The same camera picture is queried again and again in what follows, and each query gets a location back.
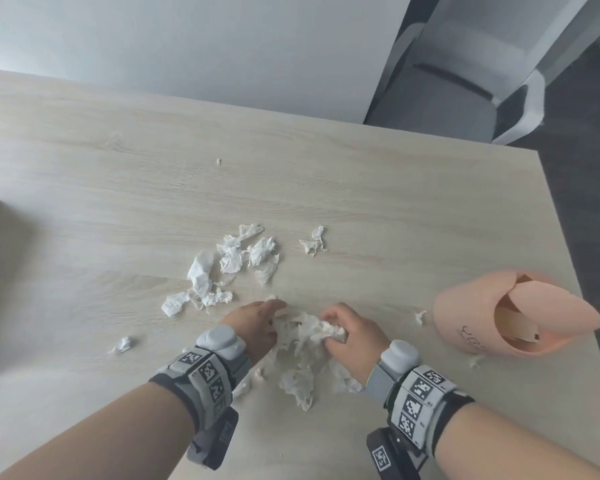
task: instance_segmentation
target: person's right hand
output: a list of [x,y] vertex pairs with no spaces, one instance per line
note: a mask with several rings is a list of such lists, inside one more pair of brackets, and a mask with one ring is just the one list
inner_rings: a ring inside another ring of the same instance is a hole
[[353,379],[366,385],[374,365],[380,361],[382,352],[389,348],[391,340],[376,322],[361,317],[344,303],[328,307],[323,311],[322,319],[343,327],[349,333],[346,344],[329,337],[324,339],[324,346],[350,371]]

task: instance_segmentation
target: person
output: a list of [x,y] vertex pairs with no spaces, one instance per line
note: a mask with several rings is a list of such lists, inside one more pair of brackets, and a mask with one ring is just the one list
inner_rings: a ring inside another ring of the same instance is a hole
[[[222,320],[246,344],[256,364],[276,342],[268,325],[284,301],[257,301]],[[391,341],[373,321],[344,303],[322,319],[348,332],[346,343],[325,339],[329,354],[366,384]],[[183,402],[146,383],[126,393],[0,474],[0,480],[167,479],[195,435]],[[442,431],[435,460],[450,480],[600,480],[600,468],[472,402]]]

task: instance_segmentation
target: chair backrest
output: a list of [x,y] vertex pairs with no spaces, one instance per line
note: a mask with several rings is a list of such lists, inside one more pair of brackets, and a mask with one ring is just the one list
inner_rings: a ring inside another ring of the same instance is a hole
[[586,1],[440,0],[408,63],[451,72],[503,101]]

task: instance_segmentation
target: wooden table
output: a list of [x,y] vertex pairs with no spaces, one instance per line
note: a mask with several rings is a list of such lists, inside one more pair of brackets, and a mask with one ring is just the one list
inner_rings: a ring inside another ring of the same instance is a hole
[[[195,254],[255,222],[280,243],[271,286],[245,273],[236,304],[168,319],[162,301]],[[297,240],[318,224],[328,252],[310,258]],[[470,369],[413,319],[504,267],[578,292],[535,152],[0,72],[0,470],[271,293],[316,314],[350,303],[477,400],[600,465],[593,336]],[[124,335],[140,343],[108,356]],[[173,477],[375,478],[365,436],[384,413],[319,392],[304,413],[276,384],[255,389],[223,468],[183,461]],[[424,478],[442,478],[433,462]]]

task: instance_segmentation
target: dark floor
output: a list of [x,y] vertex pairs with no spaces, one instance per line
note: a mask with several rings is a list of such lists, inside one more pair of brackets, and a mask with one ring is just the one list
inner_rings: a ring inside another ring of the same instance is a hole
[[[547,87],[544,124],[513,146],[540,154],[584,298],[600,311],[600,53]],[[600,330],[596,334],[600,345]]]

